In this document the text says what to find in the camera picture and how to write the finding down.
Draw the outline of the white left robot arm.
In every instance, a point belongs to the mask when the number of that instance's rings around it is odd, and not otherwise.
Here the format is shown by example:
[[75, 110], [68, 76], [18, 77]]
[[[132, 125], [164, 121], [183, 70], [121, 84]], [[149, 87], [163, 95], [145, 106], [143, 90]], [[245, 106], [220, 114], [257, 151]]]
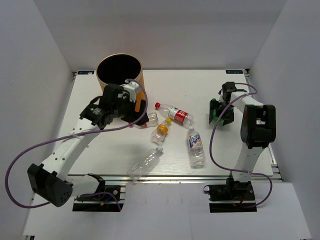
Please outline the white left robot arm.
[[61, 141], [53, 153], [41, 164], [32, 164], [27, 169], [34, 193], [56, 207], [61, 207], [75, 196], [92, 196], [96, 200], [105, 196], [105, 180], [102, 177], [88, 173], [72, 178], [68, 174], [90, 142], [107, 131], [106, 126], [113, 119], [121, 118], [129, 125], [147, 122], [146, 100], [143, 100], [139, 112], [135, 111], [137, 95], [144, 88], [133, 79], [125, 82], [125, 85], [108, 84], [103, 94], [93, 98], [80, 113], [71, 134]]

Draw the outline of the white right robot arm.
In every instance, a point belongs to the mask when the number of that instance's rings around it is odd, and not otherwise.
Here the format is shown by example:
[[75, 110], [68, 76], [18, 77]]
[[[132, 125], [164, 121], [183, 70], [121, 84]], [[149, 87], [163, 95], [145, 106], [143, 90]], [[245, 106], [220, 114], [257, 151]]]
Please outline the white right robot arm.
[[241, 151], [234, 168], [216, 166], [230, 171], [226, 181], [226, 195], [236, 200], [243, 195], [251, 185], [251, 175], [261, 153], [274, 142], [276, 138], [276, 108], [271, 104], [263, 104], [255, 100], [252, 95], [236, 87], [235, 82], [226, 82], [218, 92], [218, 100], [211, 99], [209, 103], [209, 123], [214, 123], [213, 132], [218, 124], [233, 123], [234, 109], [242, 113], [240, 126]]

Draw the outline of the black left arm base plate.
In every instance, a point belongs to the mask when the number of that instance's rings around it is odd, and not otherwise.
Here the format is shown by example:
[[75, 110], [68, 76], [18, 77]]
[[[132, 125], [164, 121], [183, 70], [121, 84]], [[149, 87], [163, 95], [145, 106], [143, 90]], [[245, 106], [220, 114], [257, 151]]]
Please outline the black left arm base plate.
[[117, 213], [120, 212], [125, 203], [125, 185], [106, 185], [104, 191], [112, 194], [115, 199], [106, 193], [80, 197], [74, 199], [73, 212], [97, 212], [97, 213]]

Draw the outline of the clear unlabelled plastic bottle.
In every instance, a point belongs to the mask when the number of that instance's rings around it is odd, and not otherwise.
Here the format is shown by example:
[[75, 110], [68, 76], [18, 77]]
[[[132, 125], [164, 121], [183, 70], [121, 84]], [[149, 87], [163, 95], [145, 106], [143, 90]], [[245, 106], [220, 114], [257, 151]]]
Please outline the clear unlabelled plastic bottle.
[[160, 157], [163, 154], [163, 147], [158, 146], [150, 150], [145, 158], [138, 162], [135, 166], [127, 171], [127, 175], [133, 181], [138, 181], [143, 175], [149, 173], [160, 162]]

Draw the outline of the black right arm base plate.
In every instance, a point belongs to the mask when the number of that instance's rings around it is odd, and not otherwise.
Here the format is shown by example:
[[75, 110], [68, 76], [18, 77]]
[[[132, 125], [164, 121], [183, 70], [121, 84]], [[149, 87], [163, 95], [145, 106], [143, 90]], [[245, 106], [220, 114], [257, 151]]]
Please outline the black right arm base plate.
[[253, 187], [227, 190], [226, 184], [211, 184], [203, 187], [209, 196], [210, 213], [253, 213], [257, 212]]

